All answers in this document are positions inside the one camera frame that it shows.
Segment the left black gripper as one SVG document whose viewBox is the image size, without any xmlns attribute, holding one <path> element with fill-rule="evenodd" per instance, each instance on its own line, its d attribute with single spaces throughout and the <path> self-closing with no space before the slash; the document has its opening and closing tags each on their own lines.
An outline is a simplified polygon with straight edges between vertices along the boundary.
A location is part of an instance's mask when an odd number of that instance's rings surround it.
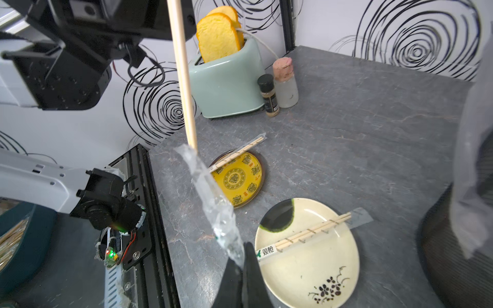
<svg viewBox="0 0 493 308">
<path fill-rule="evenodd" d="M 6 1 L 41 26 L 172 40 L 167 1 Z"/>
</svg>

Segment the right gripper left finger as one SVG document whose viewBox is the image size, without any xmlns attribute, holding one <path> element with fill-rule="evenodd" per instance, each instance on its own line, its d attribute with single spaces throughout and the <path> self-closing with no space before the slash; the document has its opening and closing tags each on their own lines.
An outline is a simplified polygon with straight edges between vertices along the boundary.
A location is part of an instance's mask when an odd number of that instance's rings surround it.
<svg viewBox="0 0 493 308">
<path fill-rule="evenodd" d="M 243 289 L 243 271 L 232 260 L 228 259 L 220 287 L 212 308 L 241 308 Z"/>
</svg>

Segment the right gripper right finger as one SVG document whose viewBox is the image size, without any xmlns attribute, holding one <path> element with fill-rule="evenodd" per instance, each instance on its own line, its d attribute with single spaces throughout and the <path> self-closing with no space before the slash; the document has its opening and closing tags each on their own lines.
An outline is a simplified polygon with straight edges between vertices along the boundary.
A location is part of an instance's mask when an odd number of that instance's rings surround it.
<svg viewBox="0 0 493 308">
<path fill-rule="evenodd" d="M 245 243 L 243 265 L 242 307 L 273 308 L 252 243 Z"/>
</svg>

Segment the bamboo chopsticks pair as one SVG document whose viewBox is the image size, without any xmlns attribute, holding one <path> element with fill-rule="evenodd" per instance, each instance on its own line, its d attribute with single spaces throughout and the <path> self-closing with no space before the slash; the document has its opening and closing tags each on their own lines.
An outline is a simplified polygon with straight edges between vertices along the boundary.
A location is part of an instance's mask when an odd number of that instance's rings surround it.
<svg viewBox="0 0 493 308">
<path fill-rule="evenodd" d="M 193 111 L 193 97 L 189 79 L 186 37 L 184 31 L 184 20 L 181 2 L 178 0 L 168 0 L 169 23 L 172 31 L 173 48 L 177 66 L 178 82 L 181 91 L 182 110 L 184 115 L 184 125 L 188 145 L 198 151 L 198 141 L 196 136 L 195 115 Z"/>
</svg>

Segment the clear plastic chopstick wrapper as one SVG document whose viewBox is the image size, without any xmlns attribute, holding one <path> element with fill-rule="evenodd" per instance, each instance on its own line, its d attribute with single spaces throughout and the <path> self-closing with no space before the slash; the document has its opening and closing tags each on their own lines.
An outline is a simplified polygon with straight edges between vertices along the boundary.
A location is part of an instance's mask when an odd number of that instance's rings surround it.
<svg viewBox="0 0 493 308">
<path fill-rule="evenodd" d="M 216 241 L 227 252 L 229 259 L 240 268 L 244 268 L 245 249 L 231 202 L 219 188 L 209 168 L 195 149 L 183 144 L 176 147 L 175 151 L 189 168 L 192 183 L 202 201 L 202 209 L 212 227 Z"/>
</svg>

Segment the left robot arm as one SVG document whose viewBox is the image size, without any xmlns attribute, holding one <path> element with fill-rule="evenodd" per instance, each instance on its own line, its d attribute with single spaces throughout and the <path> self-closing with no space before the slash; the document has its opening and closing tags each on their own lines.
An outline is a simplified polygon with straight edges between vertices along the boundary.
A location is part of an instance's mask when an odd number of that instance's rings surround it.
<svg viewBox="0 0 493 308">
<path fill-rule="evenodd" d="M 143 42 L 173 51 L 186 142 L 196 146 L 186 43 L 196 33 L 191 1 L 2 1 L 39 40 L 1 33 L 1 196 L 81 217 L 78 191 L 119 156 L 130 130 L 126 85 L 158 90 L 169 71 Z"/>
</svg>

